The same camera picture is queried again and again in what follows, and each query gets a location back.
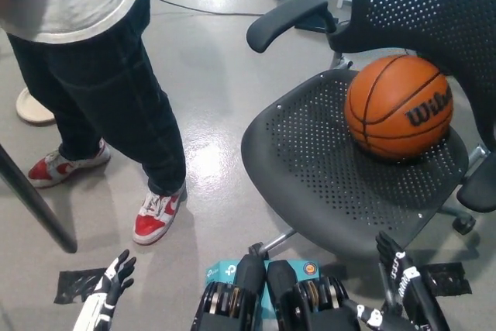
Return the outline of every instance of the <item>sneaker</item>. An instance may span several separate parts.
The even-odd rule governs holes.
[[[164,236],[176,217],[184,190],[183,184],[170,197],[148,191],[134,223],[133,240],[136,243],[148,246]]]
[[[61,183],[76,170],[107,163],[110,157],[109,147],[103,140],[100,141],[100,151],[91,159],[68,160],[60,155],[59,150],[55,150],[29,170],[28,179],[35,188],[49,188]]]

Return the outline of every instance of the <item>dark jeans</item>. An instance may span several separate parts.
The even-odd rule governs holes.
[[[143,165],[150,190],[170,195],[183,184],[181,134],[142,41],[150,0],[95,38],[44,44],[9,35],[31,95],[49,109],[69,160],[90,158],[103,137]]]

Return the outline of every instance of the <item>grey concrete floor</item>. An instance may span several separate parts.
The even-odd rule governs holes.
[[[218,12],[266,12],[277,4],[274,0],[171,1]],[[349,14],[349,6],[336,13],[342,19]],[[189,195],[159,243],[147,248],[132,244],[145,178],[140,166],[120,153],[114,152],[105,169],[42,191],[77,236],[79,251],[74,255],[63,253],[0,184],[1,331],[72,329],[81,304],[53,304],[59,271],[105,267],[125,248],[138,257],[136,283],[119,303],[115,331],[189,329],[203,292],[205,269],[221,259],[239,258],[249,245],[287,229],[246,176],[239,154],[241,137],[268,104],[325,70],[332,52],[321,35],[291,30],[258,55],[245,40],[253,20],[207,16],[153,1],[153,21],[145,41],[184,136]],[[391,52],[350,58],[360,68]],[[32,127],[17,118],[15,101],[24,84],[3,34],[0,71],[0,143],[27,171],[60,138],[54,126]],[[478,135],[470,106],[456,82],[453,90],[457,102],[453,125],[467,147],[473,147]],[[411,246],[422,263],[463,261],[474,293],[440,299],[453,331],[492,329],[496,215],[477,218],[475,230],[462,237],[451,229],[451,218],[436,217]],[[335,273],[346,268],[345,283],[352,296],[380,304],[373,267],[339,262],[300,236],[274,253],[278,258],[315,259],[331,271],[337,267]]]

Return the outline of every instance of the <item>person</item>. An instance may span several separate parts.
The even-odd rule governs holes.
[[[148,176],[133,232],[142,245],[170,227],[186,178],[177,120],[142,41],[149,23],[150,0],[0,0],[0,27],[29,93],[53,113],[61,137],[28,179],[57,185],[106,164],[111,145]]]

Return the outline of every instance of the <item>black pole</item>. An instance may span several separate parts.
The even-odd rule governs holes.
[[[62,250],[76,253],[78,250],[76,239],[60,224],[40,193],[31,185],[2,145],[0,145],[0,176]]]

